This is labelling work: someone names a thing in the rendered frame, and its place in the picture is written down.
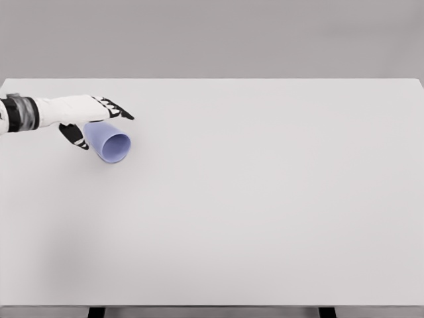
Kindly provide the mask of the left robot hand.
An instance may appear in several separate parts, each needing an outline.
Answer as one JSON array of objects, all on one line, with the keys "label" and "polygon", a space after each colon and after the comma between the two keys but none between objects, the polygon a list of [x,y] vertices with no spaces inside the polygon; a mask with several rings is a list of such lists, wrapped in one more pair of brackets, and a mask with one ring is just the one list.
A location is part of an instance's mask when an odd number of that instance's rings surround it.
[{"label": "left robot hand", "polygon": [[71,144],[82,150],[88,150],[89,143],[78,125],[99,123],[116,117],[134,120],[134,116],[127,110],[106,97],[90,95],[61,97],[54,105],[58,108],[55,122],[58,123],[60,132]]}]

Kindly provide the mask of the light blue cup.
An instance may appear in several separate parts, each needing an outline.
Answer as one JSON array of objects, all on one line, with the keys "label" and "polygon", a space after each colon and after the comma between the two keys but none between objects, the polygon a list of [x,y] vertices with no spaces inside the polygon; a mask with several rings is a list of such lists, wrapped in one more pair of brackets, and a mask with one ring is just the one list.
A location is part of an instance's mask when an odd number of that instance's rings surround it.
[{"label": "light blue cup", "polygon": [[131,149],[130,137],[105,121],[87,123],[83,132],[89,145],[106,163],[120,162]]}]

